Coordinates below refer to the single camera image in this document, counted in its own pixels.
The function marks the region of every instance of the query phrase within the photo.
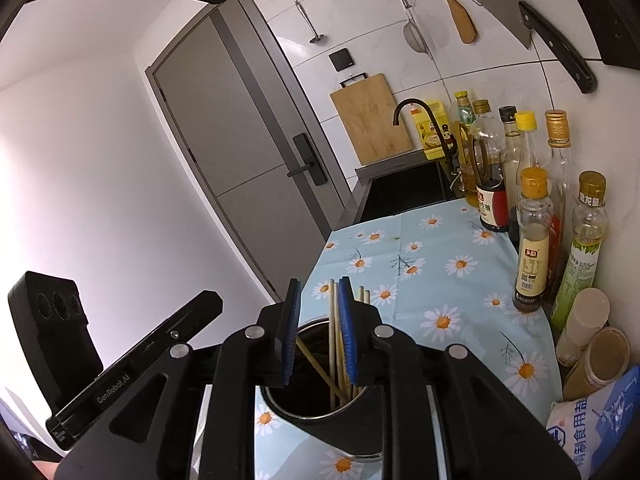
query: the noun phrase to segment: ceiling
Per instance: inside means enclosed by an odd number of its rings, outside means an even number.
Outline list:
[[[0,91],[50,66],[131,51],[172,0],[37,0],[0,41]]]

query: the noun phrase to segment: faucet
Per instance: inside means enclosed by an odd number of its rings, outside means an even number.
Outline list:
[[[436,130],[436,135],[438,136],[438,138],[440,139],[440,145],[442,147],[442,151],[444,152],[444,158],[447,161],[449,167],[450,167],[450,171],[453,175],[457,175],[457,161],[454,160],[453,155],[455,155],[458,152],[458,146],[456,143],[456,137],[454,137],[452,135],[452,140],[453,140],[453,151],[451,151],[449,149],[449,146],[447,145],[447,141],[444,139],[444,137],[442,136],[442,132],[440,131],[440,126],[438,125],[438,121],[436,121],[436,118],[433,115],[433,112],[431,111],[431,108],[429,108],[429,105],[427,103],[425,103],[424,101],[421,101],[420,99],[414,99],[414,98],[409,98],[409,99],[405,99],[404,101],[400,101],[398,103],[398,106],[396,107],[396,110],[394,111],[394,126],[399,126],[400,125],[400,110],[402,110],[402,108],[404,108],[407,105],[410,104],[417,104],[420,105],[422,108],[424,108],[425,110],[427,110],[427,115],[429,116],[429,118],[431,119],[431,124],[433,124],[433,127]]]

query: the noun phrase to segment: door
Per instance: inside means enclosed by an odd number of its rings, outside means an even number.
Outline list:
[[[239,0],[192,25],[147,73],[209,201],[282,300],[290,278],[306,281],[344,211],[334,185],[344,176],[327,171]]]

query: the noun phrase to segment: cleaver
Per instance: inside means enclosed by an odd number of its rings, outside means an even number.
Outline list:
[[[564,35],[539,12],[522,0],[475,0],[488,10],[527,49],[535,30],[574,79],[583,94],[596,89],[596,76]]]

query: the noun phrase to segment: knife handle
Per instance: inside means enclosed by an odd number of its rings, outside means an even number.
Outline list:
[[[580,91],[583,94],[593,92],[596,89],[595,74],[562,32],[525,2],[520,2],[520,13],[524,25],[540,35],[546,46],[551,49],[565,70],[574,78]]]

